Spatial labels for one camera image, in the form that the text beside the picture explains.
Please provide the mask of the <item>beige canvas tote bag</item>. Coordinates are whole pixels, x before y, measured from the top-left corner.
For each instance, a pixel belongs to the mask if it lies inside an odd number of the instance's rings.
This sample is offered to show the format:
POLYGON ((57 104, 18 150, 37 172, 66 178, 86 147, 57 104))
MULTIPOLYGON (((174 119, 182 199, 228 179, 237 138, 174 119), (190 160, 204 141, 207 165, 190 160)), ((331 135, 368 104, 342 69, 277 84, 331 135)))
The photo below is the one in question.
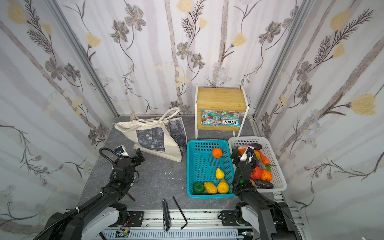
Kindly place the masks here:
POLYGON ((132 112, 130 121, 116 123, 115 129, 134 142, 135 149, 180 163, 187 152, 187 134, 179 111, 174 107, 152 119, 140 119, 132 112))

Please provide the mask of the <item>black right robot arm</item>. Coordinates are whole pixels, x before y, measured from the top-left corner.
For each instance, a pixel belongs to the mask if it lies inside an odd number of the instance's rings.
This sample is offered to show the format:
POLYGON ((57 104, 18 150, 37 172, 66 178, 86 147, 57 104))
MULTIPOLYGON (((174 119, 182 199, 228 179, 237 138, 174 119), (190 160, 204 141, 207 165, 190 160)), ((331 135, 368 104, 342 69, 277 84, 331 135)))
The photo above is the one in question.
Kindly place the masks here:
POLYGON ((256 215, 247 220, 243 214, 238 223, 249 223, 260 234, 261 240, 301 240, 302 234, 293 220, 290 208, 263 196, 251 182, 251 173, 258 166, 255 151, 259 144, 250 144, 242 155, 233 153, 231 159, 236 166, 231 190, 235 196, 250 206, 256 215))

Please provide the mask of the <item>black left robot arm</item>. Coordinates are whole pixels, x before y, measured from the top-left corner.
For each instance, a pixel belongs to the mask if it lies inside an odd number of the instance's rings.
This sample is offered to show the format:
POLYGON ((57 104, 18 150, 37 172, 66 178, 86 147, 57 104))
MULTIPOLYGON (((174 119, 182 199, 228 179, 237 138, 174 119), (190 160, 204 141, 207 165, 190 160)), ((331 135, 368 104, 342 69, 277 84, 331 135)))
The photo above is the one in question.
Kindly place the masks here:
POLYGON ((145 161, 141 149, 133 157, 124 146, 115 150, 100 148, 99 154, 112 164, 109 182, 101 191, 66 213, 53 214, 35 240, 84 240, 93 237, 110 225, 128 222, 127 206, 119 201, 135 183, 136 167, 145 161))

